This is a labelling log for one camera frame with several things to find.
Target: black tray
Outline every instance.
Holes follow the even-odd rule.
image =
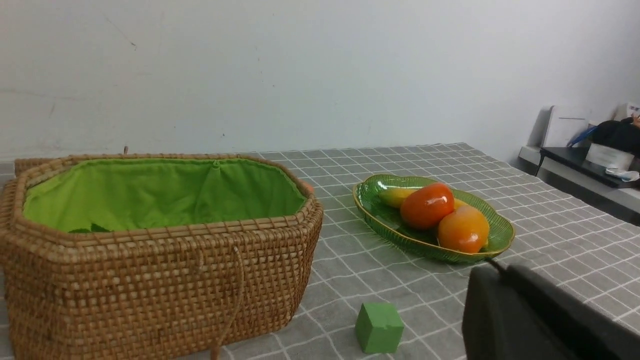
[[[540,165],[544,158],[549,158],[611,188],[640,187],[640,180],[626,183],[617,177],[605,174],[605,167],[585,160],[587,152],[589,152],[588,147],[543,147],[540,149]]]

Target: persimmon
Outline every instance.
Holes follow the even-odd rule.
[[[438,243],[446,249],[476,254],[488,239],[489,222],[472,206],[460,206],[438,225]]]
[[[453,210],[451,189],[442,183],[434,183],[407,196],[400,206],[400,215],[410,227],[426,230],[436,226]]]
[[[307,190],[309,190],[310,193],[314,193],[314,187],[311,186],[311,184],[306,181],[303,181],[302,184],[305,186],[305,188],[307,188]]]

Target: red tomato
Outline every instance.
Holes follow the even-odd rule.
[[[453,209],[451,190],[447,185],[435,183],[409,195],[400,206],[400,215],[410,227],[426,230],[436,226]]]

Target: basket rim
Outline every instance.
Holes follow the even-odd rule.
[[[108,233],[65,233],[63,231],[39,224],[27,219],[23,215],[24,200],[29,188],[42,183],[51,177],[67,171],[73,166],[87,160],[99,159],[185,159],[185,160],[225,160],[246,159],[264,163],[279,168],[296,185],[306,197],[306,201],[293,215],[272,218],[255,218],[248,220],[233,220],[208,224],[188,224],[172,227],[156,227],[149,229],[135,229],[112,231]],[[47,241],[66,247],[87,247],[93,245],[109,245],[128,243],[141,240],[158,240],[161,238],[176,238],[183,236],[198,236],[212,234],[245,233],[248,231],[263,231],[266,229],[286,229],[303,224],[313,214],[317,207],[316,196],[289,169],[274,161],[255,158],[242,154],[84,154],[70,155],[63,158],[51,158],[41,165],[21,172],[15,179],[15,194],[13,196],[10,226],[7,231],[19,228],[35,236],[41,236]]]

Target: white wall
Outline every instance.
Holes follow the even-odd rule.
[[[3,0],[0,158],[466,141],[640,98],[640,1]]]

